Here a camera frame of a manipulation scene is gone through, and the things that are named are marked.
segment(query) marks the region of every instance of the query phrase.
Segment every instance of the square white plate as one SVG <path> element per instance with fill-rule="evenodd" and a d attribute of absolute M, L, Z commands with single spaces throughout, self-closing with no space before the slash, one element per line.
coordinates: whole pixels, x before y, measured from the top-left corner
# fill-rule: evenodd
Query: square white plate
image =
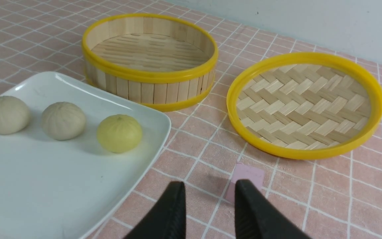
<path fill-rule="evenodd" d="M 82 239 L 112 215 L 157 159 L 171 128 L 162 112 L 109 94 L 71 77 L 44 72 L 3 95 L 23 100 L 33 119 L 21 132 L 0 136 L 0 239 Z M 87 116 L 69 141 L 48 138 L 42 111 L 67 101 Z M 130 115 L 143 128 L 135 149 L 112 154 L 96 139 L 110 115 Z"/>

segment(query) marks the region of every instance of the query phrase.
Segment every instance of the yellow plastic rim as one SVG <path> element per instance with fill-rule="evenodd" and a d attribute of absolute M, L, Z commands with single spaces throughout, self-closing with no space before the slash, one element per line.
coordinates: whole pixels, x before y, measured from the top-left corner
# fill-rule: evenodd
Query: yellow plastic rim
<path fill-rule="evenodd" d="M 88 34 L 91 32 L 91 30 L 97 27 L 98 25 L 111 21 L 111 20 L 118 19 L 118 18 L 161 18 L 161 19 L 166 19 L 166 20 L 182 23 L 184 25 L 193 27 L 197 29 L 198 31 L 202 32 L 211 41 L 215 51 L 213 53 L 213 56 L 204 64 L 191 68 L 191 69 L 182 70 L 182 71 L 151 72 L 151 71 L 140 71 L 140 70 L 130 69 L 127 67 L 116 65 L 107 60 L 104 60 L 103 58 L 97 56 L 97 54 L 93 53 L 91 49 L 88 47 L 88 45 L 86 44 L 86 39 L 88 37 Z M 87 61 L 89 61 L 92 65 L 94 65 L 95 67 L 97 67 L 98 69 L 100 69 L 101 71 L 105 73 L 108 73 L 113 76 L 123 78 L 126 80 L 132 80 L 132 81 L 141 82 L 141 83 L 160 83 L 160 84 L 177 83 L 177 82 L 182 82 L 182 81 L 198 78 L 206 74 L 207 72 L 211 71 L 215 67 L 217 59 L 218 59 L 218 55 L 219 55 L 219 50 L 217 48 L 216 41 L 211 35 L 209 35 L 208 32 L 206 32 L 201 27 L 196 26 L 182 19 L 173 18 L 173 17 L 165 16 L 165 15 L 148 14 L 148 13 L 117 15 L 117 16 L 104 18 L 95 22 L 90 27 L 88 27 L 88 29 L 85 31 L 82 37 L 82 51 Z"/>
<path fill-rule="evenodd" d="M 85 79 L 86 79 L 86 82 L 89 85 L 96 87 L 90 81 L 90 79 L 88 78 L 86 73 L 85 73 Z M 172 112 L 172 111 L 182 110 L 182 109 L 191 107 L 191 106 L 201 102 L 210 93 L 212 87 L 213 87 L 213 83 L 205 91 L 203 91 L 203 93 L 197 95 L 196 97 L 193 97 L 193 98 L 188 99 L 188 100 L 176 102 L 176 103 L 170 103 L 170 104 L 144 104 L 144 103 L 138 103 L 138 104 L 150 107 L 150 108 L 158 110 L 160 112 Z"/>
<path fill-rule="evenodd" d="M 343 73 L 353 77 L 366 89 L 371 104 L 371 114 L 366 126 L 359 132 L 358 135 L 346 143 L 339 144 L 334 147 L 316 150 L 299 150 L 283 148 L 265 142 L 253 135 L 243 126 L 243 124 L 241 124 L 237 114 L 236 102 L 242 88 L 260 73 L 268 71 L 272 68 L 291 64 L 314 64 L 335 68 L 336 70 L 342 71 Z M 299 52 L 265 59 L 243 71 L 234 80 L 229 88 L 226 102 L 229 120 L 244 140 L 261 151 L 288 159 L 325 159 L 347 153 L 366 142 L 374 134 L 382 118 L 382 88 L 375 77 L 362 66 L 350 60 L 325 53 Z"/>

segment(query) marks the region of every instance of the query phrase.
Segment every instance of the steamer basket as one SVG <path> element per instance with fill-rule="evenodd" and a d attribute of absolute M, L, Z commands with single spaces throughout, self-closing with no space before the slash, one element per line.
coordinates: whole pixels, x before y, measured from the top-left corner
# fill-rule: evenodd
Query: steamer basket
<path fill-rule="evenodd" d="M 361 66 L 324 53 L 290 53 L 241 73 L 229 118 L 255 147 L 290 159 L 322 159 L 362 145 L 382 117 L 382 89 Z"/>
<path fill-rule="evenodd" d="M 164 112 L 203 100 L 218 58 L 216 42 L 202 28 L 143 13 L 97 21 L 82 49 L 89 84 Z"/>

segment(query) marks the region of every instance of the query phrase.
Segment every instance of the bun dough ball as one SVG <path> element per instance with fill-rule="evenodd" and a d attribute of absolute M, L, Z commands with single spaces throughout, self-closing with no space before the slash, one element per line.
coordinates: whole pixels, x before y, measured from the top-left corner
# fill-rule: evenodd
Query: bun dough ball
<path fill-rule="evenodd" d="M 24 129 L 32 117 L 29 107 L 14 96 L 0 96 L 0 134 L 7 135 Z"/>
<path fill-rule="evenodd" d="M 84 131 L 85 126 L 85 114 L 69 102 L 54 103 L 42 112 L 42 130 L 55 140 L 73 139 Z"/>

